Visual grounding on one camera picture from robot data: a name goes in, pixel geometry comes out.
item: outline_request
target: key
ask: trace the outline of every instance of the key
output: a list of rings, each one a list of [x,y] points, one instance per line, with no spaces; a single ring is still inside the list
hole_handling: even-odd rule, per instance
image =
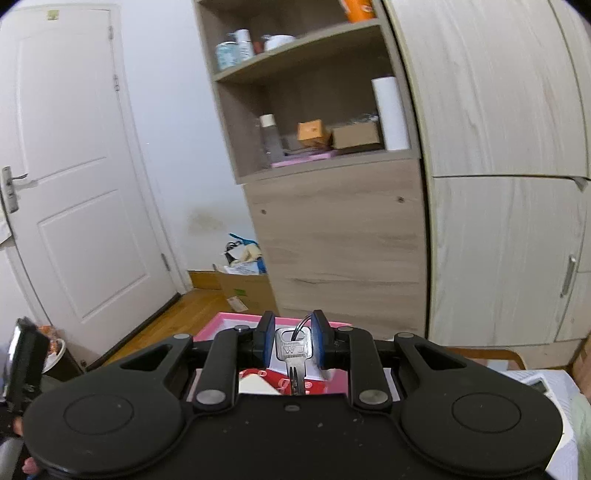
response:
[[[290,377],[291,394],[305,395],[306,359],[312,357],[312,332],[303,327],[298,339],[291,341],[295,327],[280,328],[275,332],[275,352],[277,358],[287,364]]]

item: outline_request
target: circular pad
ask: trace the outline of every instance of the circular pad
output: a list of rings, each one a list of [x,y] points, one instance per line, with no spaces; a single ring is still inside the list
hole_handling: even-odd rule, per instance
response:
[[[517,405],[492,393],[464,395],[454,402],[452,412],[460,425],[481,433],[505,432],[517,425],[521,418]]]
[[[118,395],[90,395],[72,402],[64,419],[85,435],[102,435],[123,428],[134,416],[134,408]]]
[[[143,371],[105,373],[70,380],[29,406],[25,442],[41,466],[76,478],[119,478],[176,440],[184,416],[162,383],[146,382]]]
[[[430,375],[405,401],[402,429],[436,464],[468,475],[513,475],[544,465],[562,420],[544,395],[499,374]]]

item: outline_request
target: white paper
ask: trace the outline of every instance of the white paper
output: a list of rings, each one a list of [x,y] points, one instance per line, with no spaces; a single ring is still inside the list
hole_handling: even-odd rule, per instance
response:
[[[245,312],[248,310],[248,307],[242,303],[242,301],[238,297],[230,297],[226,299],[232,307],[232,310],[236,313]]]
[[[382,125],[386,150],[410,148],[408,129],[402,108],[402,99],[395,77],[382,77],[371,81],[378,104],[379,121]]]
[[[257,374],[242,377],[238,382],[238,393],[250,393],[254,395],[281,395],[275,388],[269,385]]]
[[[6,220],[6,216],[4,215],[4,209],[2,208],[0,203],[0,244],[8,240],[11,236],[12,232],[10,231],[8,221]]]
[[[246,245],[238,245],[237,247],[231,248],[226,253],[229,253],[236,260],[240,260],[240,257],[244,253],[244,250],[246,250]]]
[[[231,267],[228,267],[227,265],[224,265],[224,268],[226,273],[232,274],[232,275],[258,275],[259,269],[258,269],[258,263],[255,262],[240,262],[240,263],[236,263]]]

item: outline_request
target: wall stain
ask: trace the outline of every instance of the wall stain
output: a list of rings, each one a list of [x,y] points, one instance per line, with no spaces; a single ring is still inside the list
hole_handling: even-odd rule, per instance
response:
[[[198,235],[206,232],[227,233],[228,231],[224,222],[199,209],[193,210],[189,216],[189,227],[187,230],[190,235]]]

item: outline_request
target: human hand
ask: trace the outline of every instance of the human hand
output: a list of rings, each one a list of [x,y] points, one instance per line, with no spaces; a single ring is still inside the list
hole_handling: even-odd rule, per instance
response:
[[[12,422],[12,431],[22,437],[22,417],[17,417],[14,419]],[[41,469],[38,467],[33,457],[29,457],[27,460],[25,460],[25,463],[22,466],[22,472],[26,473],[27,475],[36,475],[40,471]]]

